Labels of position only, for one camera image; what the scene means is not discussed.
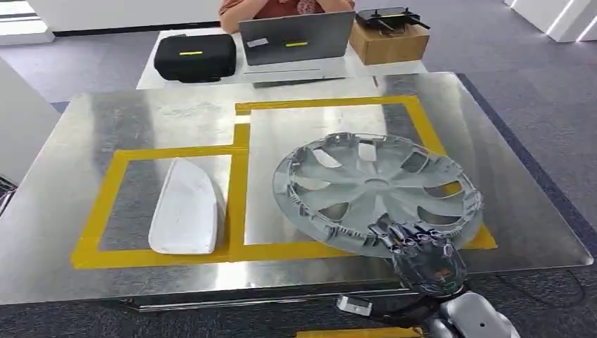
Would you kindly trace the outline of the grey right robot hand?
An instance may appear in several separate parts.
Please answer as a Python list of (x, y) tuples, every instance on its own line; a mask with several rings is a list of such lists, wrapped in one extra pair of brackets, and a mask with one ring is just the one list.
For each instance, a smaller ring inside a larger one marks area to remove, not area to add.
[(467, 268), (451, 238), (421, 223), (379, 219), (368, 226), (390, 253), (394, 272), (409, 289), (433, 297), (458, 293)]

